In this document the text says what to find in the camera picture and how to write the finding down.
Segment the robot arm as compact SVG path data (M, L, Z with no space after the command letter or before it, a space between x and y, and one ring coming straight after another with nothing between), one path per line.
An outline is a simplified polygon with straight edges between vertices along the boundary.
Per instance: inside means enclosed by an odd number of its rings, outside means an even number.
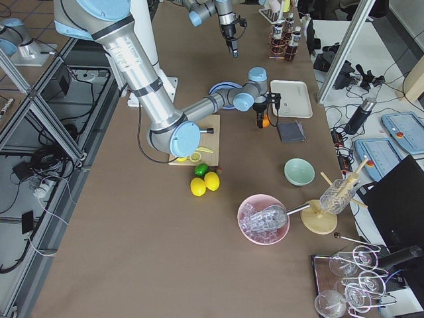
M241 38L247 28L247 21L233 11L233 2L227 0L208 0L205 2L182 0L172 1L185 7L193 26L198 27L214 15L218 18L221 36L224 38L233 58L239 55L237 40Z
M148 56L155 47L147 1L55 1L56 30L65 36L91 40L110 55L151 120L148 143L175 157L186 157L199 147L197 121L232 105L239 111L271 100L266 70L255 67L240 88L218 89L181 110L164 87L164 76Z

